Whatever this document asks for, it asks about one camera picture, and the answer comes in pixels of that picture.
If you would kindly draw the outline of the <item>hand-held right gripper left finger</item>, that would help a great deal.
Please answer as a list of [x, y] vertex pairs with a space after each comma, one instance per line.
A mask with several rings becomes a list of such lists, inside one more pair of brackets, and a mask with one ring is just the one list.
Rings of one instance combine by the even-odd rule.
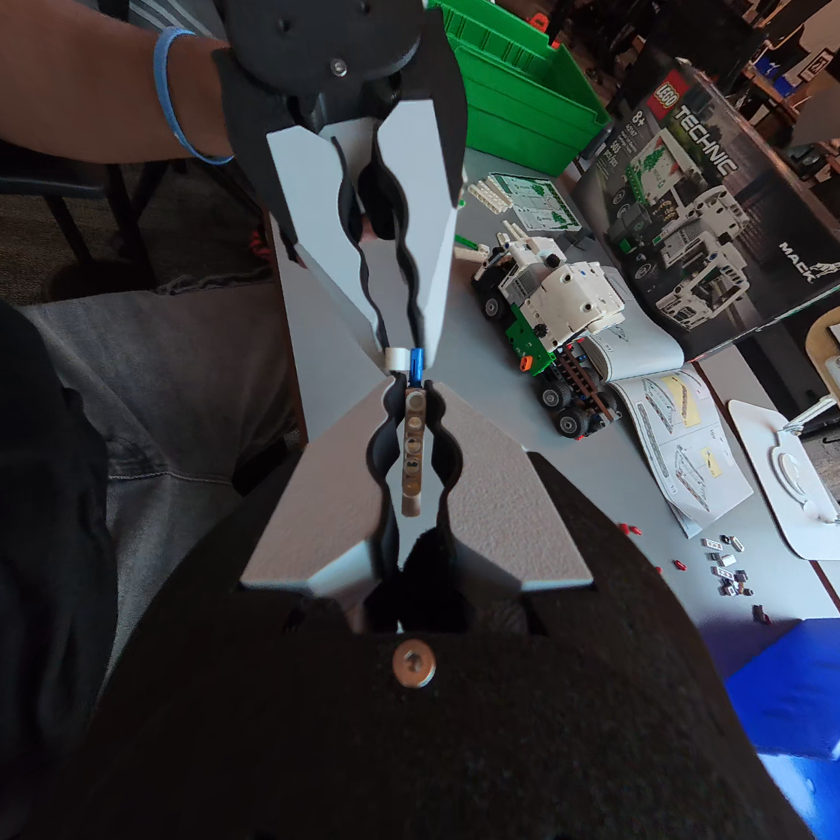
[[338, 604], [354, 632], [397, 573], [400, 535], [387, 474], [401, 454], [403, 378], [387, 378], [305, 447], [243, 573], [249, 592]]

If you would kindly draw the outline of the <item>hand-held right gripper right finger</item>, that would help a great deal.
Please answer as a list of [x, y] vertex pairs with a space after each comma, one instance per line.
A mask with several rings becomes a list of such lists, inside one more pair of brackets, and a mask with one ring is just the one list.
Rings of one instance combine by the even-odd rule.
[[428, 382], [437, 530], [456, 591], [475, 608], [594, 581], [557, 506], [516, 440], [448, 385]]

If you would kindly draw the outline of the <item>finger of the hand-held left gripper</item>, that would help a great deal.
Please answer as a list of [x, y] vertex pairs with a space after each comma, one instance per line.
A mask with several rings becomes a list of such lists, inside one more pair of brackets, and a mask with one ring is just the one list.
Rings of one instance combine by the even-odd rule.
[[357, 208], [343, 148], [326, 135], [293, 125], [269, 132], [266, 142], [286, 203], [297, 256], [329, 294], [354, 341], [372, 360], [382, 360], [387, 333], [368, 289], [369, 270], [350, 232]]
[[435, 356], [448, 295], [457, 208], [449, 191], [434, 104], [398, 103], [374, 136], [392, 194], [395, 253], [408, 287], [406, 315], [414, 347]]

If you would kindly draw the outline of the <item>white short lego beam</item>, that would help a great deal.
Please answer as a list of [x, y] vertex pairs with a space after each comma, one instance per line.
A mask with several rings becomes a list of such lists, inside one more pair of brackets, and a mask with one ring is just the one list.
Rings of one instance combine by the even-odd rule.
[[416, 518], [421, 512], [424, 436], [427, 394], [422, 387], [408, 387], [405, 393], [402, 460], [402, 515]]

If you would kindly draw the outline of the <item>person's left forearm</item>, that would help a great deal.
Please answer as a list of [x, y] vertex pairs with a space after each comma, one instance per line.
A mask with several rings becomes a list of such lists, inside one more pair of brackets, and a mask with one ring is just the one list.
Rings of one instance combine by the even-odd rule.
[[174, 121], [154, 80], [156, 46], [166, 43], [77, 2], [2, 2], [2, 140], [95, 164], [231, 159], [214, 62], [225, 42], [170, 41], [165, 90]]

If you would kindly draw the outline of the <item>loose white lego beams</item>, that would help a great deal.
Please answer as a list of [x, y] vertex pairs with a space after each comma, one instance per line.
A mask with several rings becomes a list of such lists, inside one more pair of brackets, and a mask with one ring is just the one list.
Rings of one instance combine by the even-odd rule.
[[497, 180], [490, 175], [477, 183], [466, 185], [461, 191], [456, 216], [454, 257], [480, 263], [490, 257], [493, 246], [489, 242], [460, 233], [463, 219], [466, 217], [470, 220], [471, 214], [478, 206], [484, 207], [490, 215], [497, 218], [512, 210], [512, 201], [501, 190]]

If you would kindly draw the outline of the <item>pile of small lego pieces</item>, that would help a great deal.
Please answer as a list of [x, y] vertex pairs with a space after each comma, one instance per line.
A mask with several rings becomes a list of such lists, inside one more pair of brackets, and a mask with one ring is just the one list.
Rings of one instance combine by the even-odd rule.
[[[667, 550], [662, 558], [652, 555], [647, 549], [644, 552], [657, 574], [677, 595], [680, 604], [699, 627], [724, 618], [750, 620], [762, 627], [774, 624], [772, 616], [756, 599], [754, 581], [749, 573], [754, 597], [730, 598], [719, 595], [716, 579], [711, 574], [700, 541], [689, 543], [685, 548], [678, 546], [676, 551]], [[743, 556], [741, 567], [747, 571]]]

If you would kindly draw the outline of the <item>white green lego truck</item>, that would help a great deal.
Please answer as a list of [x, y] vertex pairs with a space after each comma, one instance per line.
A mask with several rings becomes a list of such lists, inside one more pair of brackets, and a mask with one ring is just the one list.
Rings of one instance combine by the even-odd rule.
[[583, 341], [620, 324], [624, 301], [599, 262], [570, 262], [553, 238], [504, 226], [493, 246], [457, 237], [455, 255], [476, 262], [470, 285], [483, 317], [504, 328], [554, 429], [582, 440], [621, 418]]

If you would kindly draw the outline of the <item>dark lego set box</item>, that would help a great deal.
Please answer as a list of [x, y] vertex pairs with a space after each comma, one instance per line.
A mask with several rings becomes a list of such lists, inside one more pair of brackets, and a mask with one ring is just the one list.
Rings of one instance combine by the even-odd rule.
[[838, 292], [838, 222], [683, 59], [616, 120], [572, 197], [688, 361]]

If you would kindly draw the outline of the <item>green white sticker sheet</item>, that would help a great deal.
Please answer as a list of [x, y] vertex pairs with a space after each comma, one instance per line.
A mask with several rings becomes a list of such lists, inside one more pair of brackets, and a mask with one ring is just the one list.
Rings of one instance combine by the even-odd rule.
[[529, 232], [578, 233], [583, 228], [549, 179], [490, 173], [486, 182], [507, 198], [520, 227]]

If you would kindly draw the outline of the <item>green plastic bin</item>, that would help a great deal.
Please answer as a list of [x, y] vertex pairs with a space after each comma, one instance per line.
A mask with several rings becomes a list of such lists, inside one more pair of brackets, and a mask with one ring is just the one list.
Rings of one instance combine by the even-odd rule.
[[465, 84], [467, 146], [556, 176], [609, 115], [572, 54], [485, 1], [431, 1]]

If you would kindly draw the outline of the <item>blue wristband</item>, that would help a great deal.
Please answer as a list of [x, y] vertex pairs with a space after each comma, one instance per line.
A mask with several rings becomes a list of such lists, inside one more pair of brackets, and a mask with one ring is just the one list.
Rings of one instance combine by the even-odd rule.
[[195, 33], [190, 29], [171, 26], [164, 28], [159, 33], [155, 41], [152, 59], [152, 72], [156, 97], [161, 106], [164, 120], [174, 135], [175, 140], [178, 141], [181, 147], [190, 156], [211, 166], [227, 165], [235, 159], [233, 155], [229, 155], [227, 157], [210, 156], [197, 150], [186, 138], [186, 135], [182, 130], [182, 126], [179, 123], [179, 119], [175, 114], [170, 90], [169, 55], [174, 42], [176, 42], [177, 39], [186, 36], [193, 37], [195, 36]]

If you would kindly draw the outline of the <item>person's grey trousers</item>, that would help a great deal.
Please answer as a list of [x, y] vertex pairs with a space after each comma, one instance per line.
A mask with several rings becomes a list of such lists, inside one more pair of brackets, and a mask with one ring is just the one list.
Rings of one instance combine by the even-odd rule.
[[176, 566], [238, 504], [235, 471], [291, 430], [280, 295], [263, 281], [18, 312], [107, 446], [112, 671]]

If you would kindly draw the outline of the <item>instruction booklet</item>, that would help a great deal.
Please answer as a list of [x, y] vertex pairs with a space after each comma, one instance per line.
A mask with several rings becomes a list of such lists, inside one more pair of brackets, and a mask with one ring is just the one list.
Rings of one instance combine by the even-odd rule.
[[624, 320], [581, 346], [618, 394], [651, 472], [688, 538], [753, 494], [729, 445], [706, 383], [678, 342], [641, 308], [618, 269], [606, 278], [624, 302]]

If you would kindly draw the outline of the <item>group of small grey plates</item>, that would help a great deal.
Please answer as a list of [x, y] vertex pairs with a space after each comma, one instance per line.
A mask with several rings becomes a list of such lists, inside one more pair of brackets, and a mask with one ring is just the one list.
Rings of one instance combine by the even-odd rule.
[[710, 572], [717, 582], [717, 591], [724, 597], [754, 597], [749, 574], [741, 567], [745, 547], [733, 534], [718, 539], [700, 538], [700, 546], [710, 564]]

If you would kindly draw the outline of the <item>white stand base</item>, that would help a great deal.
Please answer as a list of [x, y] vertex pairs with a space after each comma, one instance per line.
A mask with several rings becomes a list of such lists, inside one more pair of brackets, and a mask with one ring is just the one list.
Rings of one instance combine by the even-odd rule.
[[828, 395], [788, 420], [738, 400], [728, 412], [785, 541], [807, 561], [839, 561], [839, 514], [800, 435], [807, 422], [835, 407]]

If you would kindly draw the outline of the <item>person's black shirt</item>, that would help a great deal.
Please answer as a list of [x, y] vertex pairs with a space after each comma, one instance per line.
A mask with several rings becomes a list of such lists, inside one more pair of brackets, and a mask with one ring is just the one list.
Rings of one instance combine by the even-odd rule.
[[118, 616], [107, 449], [39, 332], [1, 310], [1, 837], [84, 739]]

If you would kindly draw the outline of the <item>blue plastic bin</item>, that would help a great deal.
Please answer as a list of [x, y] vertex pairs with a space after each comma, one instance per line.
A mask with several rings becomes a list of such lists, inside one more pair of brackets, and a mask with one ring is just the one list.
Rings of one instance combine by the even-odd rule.
[[839, 619], [813, 618], [726, 681], [757, 753], [835, 762], [839, 756]]

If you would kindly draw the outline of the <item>wooden clipboard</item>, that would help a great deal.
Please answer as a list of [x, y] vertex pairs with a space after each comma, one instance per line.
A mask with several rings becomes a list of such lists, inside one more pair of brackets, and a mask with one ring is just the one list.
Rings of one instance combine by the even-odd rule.
[[839, 403], [839, 343], [833, 330], [838, 325], [839, 307], [835, 307], [815, 320], [805, 336], [805, 352], [836, 403]]

